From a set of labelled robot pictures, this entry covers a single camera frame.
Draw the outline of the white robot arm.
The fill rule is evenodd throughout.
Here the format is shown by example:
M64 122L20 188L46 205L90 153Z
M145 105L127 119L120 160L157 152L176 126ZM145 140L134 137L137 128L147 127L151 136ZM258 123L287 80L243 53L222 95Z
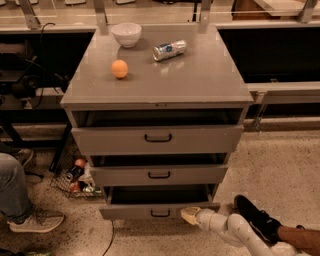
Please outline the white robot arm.
M226 216L208 208L187 207L181 210L181 217L191 225L216 233L232 246L246 247L251 256L310 256L285 243L269 247L239 214Z

